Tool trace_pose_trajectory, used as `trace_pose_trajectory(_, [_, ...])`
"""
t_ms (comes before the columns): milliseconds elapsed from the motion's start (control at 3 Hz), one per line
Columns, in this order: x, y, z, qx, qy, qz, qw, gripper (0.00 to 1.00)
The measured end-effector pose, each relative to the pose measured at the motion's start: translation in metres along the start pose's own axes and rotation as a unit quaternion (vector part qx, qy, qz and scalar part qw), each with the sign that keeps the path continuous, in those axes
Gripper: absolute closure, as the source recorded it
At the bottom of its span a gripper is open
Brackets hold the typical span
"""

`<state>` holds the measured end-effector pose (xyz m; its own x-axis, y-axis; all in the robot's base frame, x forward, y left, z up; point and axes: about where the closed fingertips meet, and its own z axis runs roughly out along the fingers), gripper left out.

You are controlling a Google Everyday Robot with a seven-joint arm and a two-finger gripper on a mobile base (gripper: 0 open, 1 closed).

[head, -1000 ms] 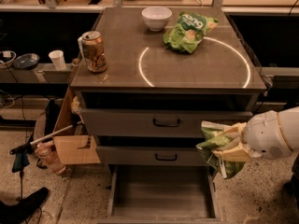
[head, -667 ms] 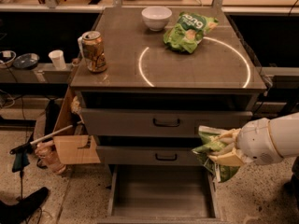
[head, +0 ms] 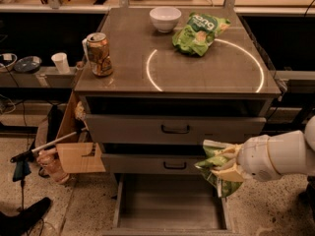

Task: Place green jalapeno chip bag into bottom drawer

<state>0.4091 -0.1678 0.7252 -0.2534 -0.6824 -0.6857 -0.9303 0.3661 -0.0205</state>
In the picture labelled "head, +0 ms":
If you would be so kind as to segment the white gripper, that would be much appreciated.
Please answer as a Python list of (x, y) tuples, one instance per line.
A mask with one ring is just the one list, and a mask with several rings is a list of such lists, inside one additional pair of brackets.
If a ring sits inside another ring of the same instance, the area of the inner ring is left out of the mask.
[[(237, 158), (237, 163), (253, 179), (261, 182), (278, 180), (281, 175), (277, 172), (269, 156), (269, 136), (263, 135), (250, 138), (242, 146), (231, 145), (221, 149), (218, 157), (225, 160)], [(235, 166), (224, 170), (213, 170), (218, 178), (229, 182), (243, 182), (241, 170)]]

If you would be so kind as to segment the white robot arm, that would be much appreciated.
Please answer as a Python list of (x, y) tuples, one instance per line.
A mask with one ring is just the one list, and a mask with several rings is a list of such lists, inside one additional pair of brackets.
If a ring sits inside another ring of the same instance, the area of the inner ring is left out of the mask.
[(236, 149), (236, 157), (212, 172), (222, 180), (243, 182), (273, 181), (287, 174), (315, 174), (315, 117), (304, 131), (276, 136), (263, 135), (247, 140)]

